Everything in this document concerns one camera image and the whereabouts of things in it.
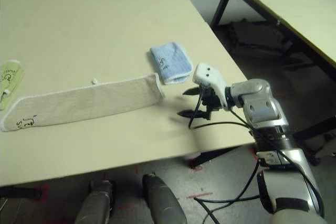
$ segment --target gray floor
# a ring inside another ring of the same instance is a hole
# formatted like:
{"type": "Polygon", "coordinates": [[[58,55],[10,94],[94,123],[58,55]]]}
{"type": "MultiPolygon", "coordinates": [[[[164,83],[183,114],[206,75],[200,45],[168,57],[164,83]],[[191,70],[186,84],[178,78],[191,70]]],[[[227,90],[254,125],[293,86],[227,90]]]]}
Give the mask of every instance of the gray floor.
{"type": "MultiPolygon", "coordinates": [[[[336,114],[336,85],[318,67],[288,71],[288,59],[279,54],[260,50],[232,48],[225,33],[219,39],[230,51],[247,78],[263,78],[271,83],[275,97],[281,103],[293,130],[303,129],[319,120],[336,114]]],[[[302,62],[309,59],[293,55],[302,62]]],[[[242,146],[198,170],[188,167],[188,159],[180,157],[109,169],[89,174],[53,179],[23,186],[48,188],[48,198],[42,202],[10,199],[0,214],[0,223],[73,223],[91,180],[113,179],[118,184],[116,210],[110,223],[153,223],[150,211],[142,198],[143,174],[156,172],[174,191],[189,223],[202,223],[203,208],[192,197],[209,199],[234,198],[253,171],[255,158],[250,146],[242,146]]],[[[312,167],[319,184],[328,223],[336,223],[336,159],[321,159],[312,167]]],[[[245,196],[258,194],[254,180],[245,196]]],[[[220,223],[268,223],[270,215],[259,200],[233,204],[216,212],[220,223]]],[[[210,218],[205,223],[213,223],[210,218]]]]}

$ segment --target table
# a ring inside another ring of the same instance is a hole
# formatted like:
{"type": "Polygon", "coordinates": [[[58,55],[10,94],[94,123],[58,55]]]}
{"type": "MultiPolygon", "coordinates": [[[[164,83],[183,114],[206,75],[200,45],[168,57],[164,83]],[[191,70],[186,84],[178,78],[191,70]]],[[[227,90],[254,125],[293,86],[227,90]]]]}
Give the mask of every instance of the table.
{"type": "MultiPolygon", "coordinates": [[[[215,29],[229,0],[220,0],[211,22],[215,29]]],[[[309,57],[336,81],[335,0],[244,0],[262,17],[301,48],[315,53],[309,57]]]]}
{"type": "MultiPolygon", "coordinates": [[[[1,61],[18,59],[25,70],[11,102],[87,86],[92,78],[119,81],[154,72],[149,48],[170,41],[181,42],[194,65],[216,66],[227,83],[246,80],[189,0],[1,0],[1,5],[1,61]]],[[[0,185],[254,141],[235,125],[188,130],[188,119],[176,113],[195,107],[197,97],[182,96],[194,86],[191,78],[163,86],[165,99],[132,112],[0,132],[0,185]]],[[[212,120],[237,121],[223,111],[214,112],[212,120]]]]}

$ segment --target red tape mark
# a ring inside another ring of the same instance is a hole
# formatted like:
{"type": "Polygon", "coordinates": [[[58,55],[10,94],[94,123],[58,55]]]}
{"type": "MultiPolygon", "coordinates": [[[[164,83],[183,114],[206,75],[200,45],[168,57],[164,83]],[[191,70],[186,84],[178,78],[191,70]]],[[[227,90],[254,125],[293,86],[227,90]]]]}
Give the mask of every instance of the red tape mark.
{"type": "Polygon", "coordinates": [[[41,197],[41,199],[34,199],[34,200],[32,200],[32,202],[46,201],[47,200],[47,196],[48,196],[48,191],[49,191],[49,185],[38,186],[38,187],[35,187],[35,189],[42,191],[42,197],[41,197]]]}
{"type": "Polygon", "coordinates": [[[127,209],[129,209],[129,208],[130,208],[130,206],[128,206],[128,205],[119,207],[120,210],[127,210],[127,209]]]}
{"type": "Polygon", "coordinates": [[[204,194],[191,195],[191,196],[188,196],[187,199],[198,198],[198,197],[202,197],[202,196],[206,196],[206,195],[211,195],[211,194],[214,194],[214,193],[212,191],[210,191],[210,192],[204,193],[204,194]]]}
{"type": "Polygon", "coordinates": [[[250,151],[252,153],[252,156],[254,157],[255,160],[258,160],[256,154],[254,153],[254,149],[253,148],[250,148],[250,151]]]}
{"type": "Polygon", "coordinates": [[[196,168],[196,169],[194,169],[194,168],[190,168],[190,170],[191,170],[193,173],[197,173],[197,172],[203,170],[203,166],[200,166],[199,168],[196,168]]]}

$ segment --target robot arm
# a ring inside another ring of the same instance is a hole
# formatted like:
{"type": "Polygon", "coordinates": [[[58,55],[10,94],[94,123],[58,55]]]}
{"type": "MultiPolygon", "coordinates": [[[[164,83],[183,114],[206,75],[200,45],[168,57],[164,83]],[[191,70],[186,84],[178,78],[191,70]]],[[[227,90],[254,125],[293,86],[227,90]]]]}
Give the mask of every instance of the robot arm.
{"type": "Polygon", "coordinates": [[[221,73],[205,63],[198,64],[193,82],[202,92],[218,97],[219,104],[207,104],[216,99],[205,96],[203,104],[207,107],[225,111],[230,111],[233,106],[243,108],[247,123],[254,129],[251,134],[256,141],[260,165],[269,167],[257,175],[257,180],[261,203],[274,214],[271,223],[326,223],[318,215],[320,209],[312,188],[301,173],[278,153],[280,150],[299,166],[317,188],[302,149],[297,148],[291,138],[288,121],[279,102],[272,96],[269,83],[251,79],[229,87],[221,73]]]}

